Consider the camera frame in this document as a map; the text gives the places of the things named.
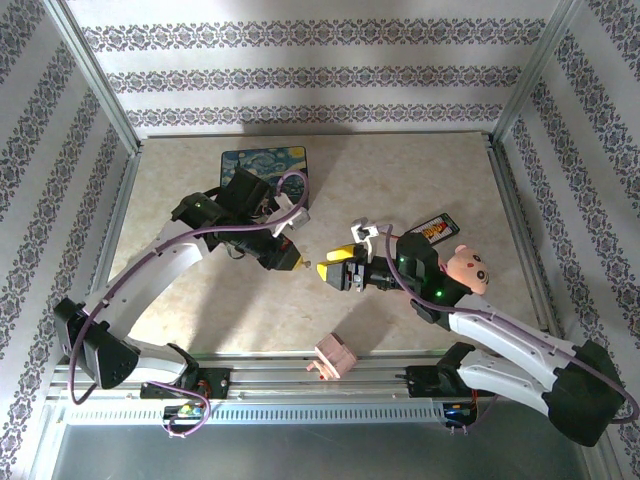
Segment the mouse pad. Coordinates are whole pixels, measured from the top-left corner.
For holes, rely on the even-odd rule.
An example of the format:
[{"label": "mouse pad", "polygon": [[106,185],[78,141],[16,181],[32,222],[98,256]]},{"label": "mouse pad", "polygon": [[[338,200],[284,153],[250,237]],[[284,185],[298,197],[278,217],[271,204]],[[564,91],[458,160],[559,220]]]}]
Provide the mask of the mouse pad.
[{"label": "mouse pad", "polygon": [[[260,148],[254,150],[232,150],[222,154],[220,165],[220,185],[225,187],[233,177],[236,167],[249,170],[275,189],[278,180],[288,170],[301,170],[309,175],[307,151],[304,147]],[[282,191],[294,204],[300,200],[303,191],[302,180],[288,179]]]}]

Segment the patterned wallpaper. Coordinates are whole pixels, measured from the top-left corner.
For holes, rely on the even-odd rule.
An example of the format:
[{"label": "patterned wallpaper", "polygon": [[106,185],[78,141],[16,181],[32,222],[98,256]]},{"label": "patterned wallpaper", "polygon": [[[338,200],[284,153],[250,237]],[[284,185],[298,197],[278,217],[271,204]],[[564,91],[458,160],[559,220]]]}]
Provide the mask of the patterned wallpaper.
[{"label": "patterned wallpaper", "polygon": [[491,130],[557,3],[67,1],[141,137]]},{"label": "patterned wallpaper", "polygon": [[[585,2],[504,142],[562,327],[605,346],[636,398],[638,10],[631,0]],[[608,432],[624,478],[640,478],[640,426]]]},{"label": "patterned wallpaper", "polygon": [[8,479],[30,467],[62,356],[52,307],[88,292],[128,156],[38,0],[0,0],[0,112],[0,479]]}]

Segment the cable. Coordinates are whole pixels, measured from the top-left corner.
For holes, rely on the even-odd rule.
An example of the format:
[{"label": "cable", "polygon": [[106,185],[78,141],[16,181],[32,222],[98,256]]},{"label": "cable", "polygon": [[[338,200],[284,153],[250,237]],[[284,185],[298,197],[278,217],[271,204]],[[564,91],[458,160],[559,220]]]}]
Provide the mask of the cable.
[{"label": "cable", "polygon": [[198,386],[204,388],[204,396],[207,398],[211,397],[211,385],[206,380],[200,380],[198,382]]},{"label": "cable", "polygon": [[464,434],[468,434],[470,431],[472,431],[474,428],[476,428],[478,425],[480,425],[482,422],[484,422],[489,414],[489,412],[491,411],[491,409],[493,408],[493,406],[495,405],[496,401],[498,400],[498,398],[500,397],[500,395],[494,395],[493,398],[491,398],[491,401],[489,402],[489,405],[487,405],[487,408],[485,408],[483,410],[482,413],[479,413],[478,410],[478,405],[477,405],[477,397],[474,400],[474,404],[475,404],[475,410],[476,410],[476,418],[473,421],[473,423],[471,425],[465,425],[462,422],[459,422],[458,420],[453,420],[451,418],[447,418],[445,417],[445,420],[447,422],[452,422],[452,423],[457,423],[459,424],[458,427],[462,429],[462,431],[464,432]]},{"label": "cable", "polygon": [[172,430],[171,427],[175,425],[175,421],[178,418],[178,416],[174,415],[173,417],[171,417],[169,419],[169,423],[167,423],[167,425],[163,425],[163,428],[169,433],[170,437],[186,438],[189,435],[196,433],[205,423],[207,423],[207,420],[209,420],[209,416],[211,415],[211,402],[209,402],[209,399],[205,395],[200,395],[198,392],[193,392],[191,390],[179,388],[173,385],[169,385],[167,383],[155,382],[151,380],[148,381],[147,383],[151,385],[155,385],[156,387],[164,388],[165,390],[169,390],[170,392],[176,392],[182,395],[190,395],[192,397],[196,397],[198,400],[201,400],[202,404],[204,405],[204,412],[202,412],[202,416],[200,417],[200,420],[198,420],[198,423],[196,423],[190,429],[184,432],[177,433],[176,431]]},{"label": "cable", "polygon": [[636,399],[633,398],[631,396],[631,394],[629,392],[627,392],[623,387],[618,385],[616,382],[611,380],[606,375],[603,375],[602,373],[597,371],[591,365],[587,365],[582,360],[579,360],[579,359],[575,358],[574,356],[569,355],[568,353],[564,352],[563,350],[557,349],[556,347],[554,347],[550,343],[545,342],[544,340],[541,340],[541,339],[535,337],[534,335],[530,334],[526,330],[520,328],[518,325],[515,325],[515,324],[511,323],[509,320],[507,320],[506,318],[501,317],[500,315],[494,315],[494,314],[491,314],[491,313],[488,313],[488,312],[483,312],[482,310],[474,310],[474,309],[471,309],[471,308],[445,307],[445,306],[442,306],[442,305],[436,305],[435,303],[431,303],[431,302],[428,302],[428,301],[423,300],[422,298],[420,298],[413,290],[411,290],[409,285],[407,285],[407,282],[405,282],[404,279],[400,276],[400,273],[398,272],[398,269],[396,268],[395,263],[393,263],[393,258],[391,258],[391,231],[393,230],[393,225],[389,224],[389,225],[384,225],[384,226],[381,226],[381,227],[378,227],[378,228],[379,229],[386,229],[385,242],[384,242],[384,246],[385,246],[385,252],[384,253],[385,253],[385,257],[387,259],[387,264],[389,265],[389,269],[391,270],[391,273],[393,274],[394,278],[396,279],[396,282],[398,282],[398,285],[400,285],[402,287],[402,289],[409,294],[409,296],[411,297],[412,300],[415,300],[417,303],[419,303],[420,305],[422,305],[424,307],[427,307],[427,308],[429,308],[431,310],[436,310],[438,312],[466,313],[466,314],[469,314],[469,315],[475,315],[475,316],[477,316],[477,317],[479,317],[479,318],[481,318],[481,319],[483,319],[483,320],[485,320],[487,322],[492,322],[494,324],[497,324],[497,325],[501,326],[502,328],[504,328],[505,330],[511,331],[511,333],[513,333],[513,334],[517,334],[517,335],[519,335],[521,337],[524,337],[527,341],[531,342],[532,344],[537,344],[541,348],[550,349],[550,350],[554,351],[555,355],[558,355],[563,360],[566,360],[568,362],[572,362],[574,365],[577,365],[578,367],[580,367],[583,370],[587,371],[588,373],[590,373],[591,375],[596,377],[601,382],[604,382],[608,387],[610,387],[613,390],[615,390],[616,392],[618,392],[620,395],[622,395],[625,398],[625,400],[627,402],[629,402],[629,405],[631,405],[631,408],[632,408],[631,414],[628,415],[627,417],[624,417],[624,418],[614,418],[613,420],[611,420],[612,424],[626,424],[626,423],[631,423],[631,422],[633,422],[633,421],[638,419],[638,416],[640,416],[640,406],[638,406],[638,402],[636,401]]},{"label": "cable", "polygon": [[[284,215],[282,218],[278,220],[274,220],[273,222],[255,224],[255,225],[225,225],[225,226],[212,226],[212,227],[203,227],[196,230],[191,230],[190,232],[184,232],[180,235],[177,235],[173,238],[170,238],[160,246],[158,246],[153,251],[147,253],[144,257],[138,260],[128,271],[122,275],[120,279],[107,291],[105,296],[102,298],[102,301],[96,305],[96,307],[91,311],[89,316],[86,318],[80,331],[78,332],[78,336],[73,344],[73,348],[71,349],[71,353],[69,354],[69,380],[67,382],[67,387],[69,388],[69,396],[71,397],[71,401],[75,405],[81,405],[84,403],[87,398],[93,393],[93,391],[98,386],[96,383],[91,385],[89,389],[85,392],[85,394],[79,399],[75,396],[75,376],[76,376],[76,365],[78,363],[78,354],[80,353],[80,347],[84,342],[85,337],[87,336],[87,332],[89,331],[89,327],[93,324],[93,321],[96,319],[98,314],[104,309],[107,305],[109,305],[109,301],[114,297],[116,292],[120,290],[129,279],[136,274],[143,266],[147,264],[152,258],[164,252],[166,249],[171,247],[172,245],[186,239],[195,237],[198,235],[203,235],[205,233],[219,233],[219,232],[256,232],[259,230],[269,229],[271,227],[275,227],[280,225],[281,223],[287,222],[289,219],[293,218],[298,211],[303,207],[307,198],[309,197],[309,179],[307,176],[299,170],[294,170],[291,172],[285,172],[284,175],[278,181],[276,185],[276,195],[280,195],[282,191],[282,185],[284,182],[291,177],[300,177],[302,179],[302,183],[304,184],[304,190],[302,192],[302,196],[300,197],[300,201],[296,203],[296,205],[291,209],[289,213]],[[189,392],[188,390],[178,389],[175,391],[180,392]]]},{"label": "cable", "polygon": [[229,258],[231,258],[232,260],[242,260],[246,255],[244,252],[242,252],[242,253],[238,252],[238,253],[240,253],[240,255],[238,255],[237,257],[234,257],[233,256],[233,250],[234,249],[233,249],[233,247],[231,245],[227,245],[227,255],[229,255]]}]

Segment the floral stripe pattern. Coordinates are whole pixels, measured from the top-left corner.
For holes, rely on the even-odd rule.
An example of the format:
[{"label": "floral stripe pattern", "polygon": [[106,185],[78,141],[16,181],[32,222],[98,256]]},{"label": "floral stripe pattern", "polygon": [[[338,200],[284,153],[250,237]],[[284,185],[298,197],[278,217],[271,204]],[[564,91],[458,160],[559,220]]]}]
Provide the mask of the floral stripe pattern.
[{"label": "floral stripe pattern", "polygon": [[0,360],[11,341],[11,330],[22,314],[25,295],[40,264],[44,247],[49,240],[80,154],[91,131],[100,105],[89,89],[76,112],[66,141],[58,153],[54,167],[42,191],[40,200],[27,227],[24,243],[18,248],[13,269],[7,274],[6,285],[0,295]]},{"label": "floral stripe pattern", "polygon": [[640,148],[572,33],[560,41],[555,56],[640,218]]},{"label": "floral stripe pattern", "polygon": [[83,28],[95,52],[312,45],[533,45],[543,19],[345,19]]},{"label": "floral stripe pattern", "polygon": [[308,105],[129,110],[134,127],[274,123],[464,122],[498,119],[495,104]]},{"label": "floral stripe pattern", "polygon": [[107,75],[116,93],[345,87],[512,87],[517,66],[236,68]]},{"label": "floral stripe pattern", "polygon": [[47,65],[38,87],[29,99],[24,114],[13,129],[13,135],[2,150],[0,164],[0,222],[9,208],[15,190],[20,186],[25,167],[31,162],[35,146],[40,142],[44,127],[49,124],[76,63],[64,42]]},{"label": "floral stripe pattern", "polygon": [[511,134],[522,157],[531,188],[535,193],[536,202],[555,250],[569,296],[574,304],[574,311],[583,328],[583,334],[585,338],[589,338],[609,350],[609,339],[603,333],[604,327],[600,322],[600,314],[594,306],[582,268],[575,259],[573,243],[567,235],[567,228],[560,215],[558,204],[553,198],[538,152],[522,117],[518,117],[516,120]]},{"label": "floral stripe pattern", "polygon": [[15,0],[0,20],[0,85],[44,18],[39,0]]},{"label": "floral stripe pattern", "polygon": [[46,307],[42,310],[43,317],[38,323],[37,333],[29,348],[29,361],[18,381],[18,390],[14,393],[15,401],[9,407],[9,420],[2,426],[4,432],[0,439],[0,445],[2,445],[1,478],[11,477],[11,458],[15,456],[22,445],[25,423],[33,413],[33,404],[37,398],[36,393],[42,385],[45,366],[54,346],[53,307],[71,288],[93,217],[98,208],[102,189],[115,158],[118,143],[118,135],[115,129],[110,126],[100,147],[100,153],[82,197],[80,208],[76,213]]},{"label": "floral stripe pattern", "polygon": [[591,184],[589,172],[544,81],[539,82],[531,92],[531,100],[569,182],[596,254],[602,259],[611,291],[616,294],[616,303],[636,339],[636,348],[640,349],[640,288],[634,283],[635,276],[629,273],[629,261],[618,246],[618,236],[612,231],[607,212]]},{"label": "floral stripe pattern", "polygon": [[640,11],[631,0],[589,0],[589,8],[598,17],[609,38],[640,82]]}]

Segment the white bracket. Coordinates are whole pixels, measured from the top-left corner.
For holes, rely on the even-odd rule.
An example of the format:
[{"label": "white bracket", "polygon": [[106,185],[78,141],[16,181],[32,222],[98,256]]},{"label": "white bracket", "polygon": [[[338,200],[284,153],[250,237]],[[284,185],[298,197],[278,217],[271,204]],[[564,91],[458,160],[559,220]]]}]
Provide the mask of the white bracket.
[{"label": "white bracket", "polygon": [[353,240],[356,243],[364,243],[367,246],[367,261],[371,263],[376,253],[371,239],[380,235],[378,226],[374,223],[369,223],[367,217],[362,217],[354,220],[351,224],[351,235],[353,235]]},{"label": "white bracket", "polygon": [[[285,193],[281,193],[274,198],[280,208],[273,212],[271,216],[269,216],[269,219],[267,220],[268,222],[273,222],[278,220],[279,218],[284,217],[295,207],[295,205],[291,203],[291,200],[289,200],[289,197]],[[271,229],[271,233],[274,237],[277,237],[282,233],[287,225],[289,225],[292,230],[297,230],[298,228],[305,225],[309,220],[311,220],[311,217],[309,217],[309,212],[306,208],[302,207],[300,210],[298,210],[298,213],[296,213],[292,218],[289,219],[289,221],[279,223],[278,225],[273,227]]]}]

